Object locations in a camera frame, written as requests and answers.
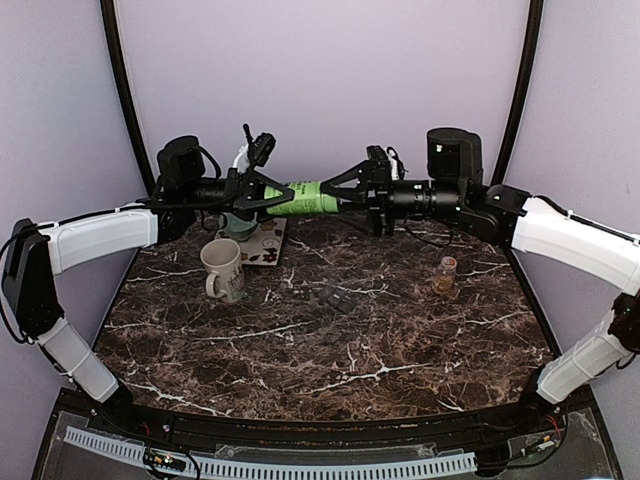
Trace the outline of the green pill bottle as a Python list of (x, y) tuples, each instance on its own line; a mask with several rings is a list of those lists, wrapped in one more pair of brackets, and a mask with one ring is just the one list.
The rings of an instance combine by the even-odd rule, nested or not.
[(339, 199), (321, 192), (319, 181), (290, 182), (286, 187), (294, 191), (294, 199), (266, 209), (273, 216), (292, 216), (304, 214), (336, 214), (339, 212)]

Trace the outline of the grey weekly pill organizer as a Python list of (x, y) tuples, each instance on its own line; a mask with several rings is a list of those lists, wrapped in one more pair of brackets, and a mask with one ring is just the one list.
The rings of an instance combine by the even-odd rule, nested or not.
[(354, 310), (356, 302), (340, 288), (325, 286), (318, 294), (322, 302), (332, 306), (341, 313), (350, 313)]

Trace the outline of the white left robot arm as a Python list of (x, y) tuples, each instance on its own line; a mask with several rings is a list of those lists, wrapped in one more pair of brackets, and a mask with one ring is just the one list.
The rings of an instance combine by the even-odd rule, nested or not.
[(169, 141), (158, 153), (159, 176), (150, 197), (101, 212), (51, 223), (18, 221), (2, 247), (1, 292), (15, 318), (20, 343), (33, 342), (94, 402), (120, 436), (141, 427), (130, 393), (66, 318), (56, 279), (81, 265), (129, 250), (172, 243), (200, 212), (249, 219), (294, 197), (260, 173), (276, 146), (270, 133), (245, 136), (244, 165), (205, 175), (213, 156), (194, 135)]

